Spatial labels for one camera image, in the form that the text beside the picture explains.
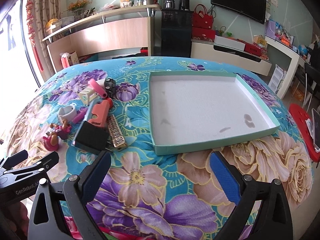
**mint green box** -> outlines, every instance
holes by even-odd
[[[280,123],[237,74],[151,72],[151,138],[157,155],[195,152],[271,135]]]

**vase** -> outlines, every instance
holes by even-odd
[[[75,21],[79,21],[79,20],[83,19],[84,8],[73,10],[72,12],[75,15]]]

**blue gripper pad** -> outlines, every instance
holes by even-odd
[[[109,152],[106,152],[103,154],[100,161],[96,164],[95,168],[91,171],[88,178],[85,180],[85,182],[82,185],[81,202],[83,205],[86,205],[88,202],[94,199],[110,166],[111,166],[111,156]]]
[[[210,167],[228,200],[238,205],[241,199],[240,186],[216,153],[210,155]]]

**turquoise fabric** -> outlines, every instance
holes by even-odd
[[[129,146],[112,153],[112,167],[95,200],[87,205],[98,225],[153,239],[213,239],[234,208],[210,169],[208,159],[212,150],[166,156],[156,156],[153,151],[148,112],[149,75],[152,71],[179,70],[195,74],[199,71],[238,73],[257,92],[280,122],[279,130],[272,136],[219,150],[243,174],[249,173],[256,180],[267,182],[279,178],[290,206],[297,208],[311,190],[310,159],[292,116],[258,76],[232,65],[198,59],[133,57],[64,69],[46,82],[27,108],[36,109],[32,110],[34,116],[43,109],[50,112],[39,121],[44,136],[44,127],[51,122],[58,123],[57,111],[61,106],[73,104],[77,110],[83,107],[77,93],[88,80],[108,76],[116,81],[117,92],[110,113],[117,118]],[[199,93],[215,92],[199,87]],[[26,114],[21,113],[20,123]],[[65,157],[61,160],[65,162],[55,174],[49,174],[53,181],[79,174],[95,158],[71,145],[78,126],[72,127],[68,139],[60,143],[58,153]],[[19,140],[16,128],[10,131],[11,141]],[[25,146],[32,152],[33,161],[37,160],[35,156],[41,156],[41,152],[46,153],[39,144],[35,150],[35,145],[32,142]],[[8,147],[7,150],[14,152],[19,148]],[[295,169],[298,165],[306,174],[302,184],[295,183],[295,174],[299,176]],[[258,207],[259,203],[252,211],[243,237],[250,232]],[[65,203],[63,210],[70,216]]]

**white tv stand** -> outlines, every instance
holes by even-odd
[[[191,40],[191,58],[223,62],[268,76],[271,63],[245,51],[233,49],[214,42]]]

